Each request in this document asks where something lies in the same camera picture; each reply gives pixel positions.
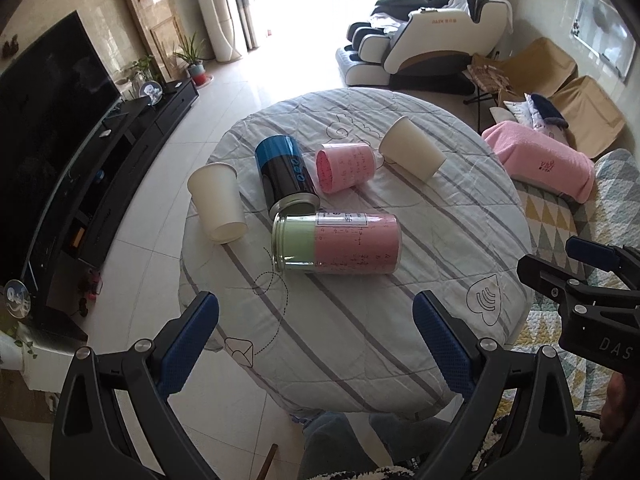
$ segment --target green plant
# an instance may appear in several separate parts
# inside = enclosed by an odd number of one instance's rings
[[[23,341],[22,339],[20,339],[17,335],[17,330],[15,326],[5,330],[4,333],[7,334],[9,337],[14,338],[14,344],[16,346],[19,346],[20,348],[26,346],[28,348],[27,354],[29,354],[31,357],[33,357],[34,359],[38,357],[38,354],[35,354],[33,352],[33,348],[31,348],[33,346],[33,341]]]
[[[204,40],[201,40],[196,44],[196,33],[188,38],[182,34],[178,35],[180,38],[180,47],[182,52],[174,52],[175,57],[179,57],[181,60],[185,61],[188,65],[197,65],[202,62],[202,58],[200,54],[202,53],[202,44]]]
[[[129,76],[129,80],[132,80],[135,76],[140,74],[145,81],[152,81],[154,79],[153,62],[154,57],[151,54],[141,57],[139,60],[135,61],[130,67],[131,75]]]

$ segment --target blue gripper pad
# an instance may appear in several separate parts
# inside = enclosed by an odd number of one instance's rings
[[[414,299],[414,323],[420,335],[436,360],[438,368],[447,381],[451,391],[462,394],[465,400],[469,400],[473,394],[476,383],[473,379],[472,361],[463,346],[457,340],[449,325],[433,305],[432,301],[438,301],[430,292],[421,292]],[[449,320],[460,320],[449,316]]]
[[[572,236],[564,244],[567,256],[579,262],[611,272],[620,266],[620,258],[611,247]]]
[[[156,383],[156,389],[163,399],[170,394],[176,394],[184,386],[204,345],[218,324],[219,312],[218,299],[213,294],[207,295],[169,346],[160,363],[160,377]]]

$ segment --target jar label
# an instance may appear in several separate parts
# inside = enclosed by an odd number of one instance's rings
[[[364,213],[316,213],[316,225],[367,225]]]

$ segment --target screw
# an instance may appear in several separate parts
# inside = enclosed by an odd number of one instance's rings
[[[151,348],[151,341],[149,339],[140,339],[139,341],[136,341],[133,348],[136,349],[136,352],[146,352]]]
[[[485,337],[480,341],[480,347],[488,352],[493,352],[498,348],[498,343],[489,337]]]
[[[76,357],[78,359],[87,359],[91,355],[91,349],[88,346],[83,346],[76,350]]]
[[[556,357],[557,353],[556,353],[556,349],[553,348],[552,346],[549,345],[544,345],[542,347],[542,353],[544,355],[546,355],[547,357],[549,357],[550,359],[553,357]]]

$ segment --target black tv stand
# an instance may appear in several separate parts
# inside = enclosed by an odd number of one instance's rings
[[[191,79],[169,83],[155,106],[125,101],[105,118],[65,175],[37,233],[22,281],[31,311],[22,322],[81,346],[86,333],[48,306],[59,261],[100,269],[120,221],[160,149],[198,96]],[[72,291],[77,283],[65,283]]]

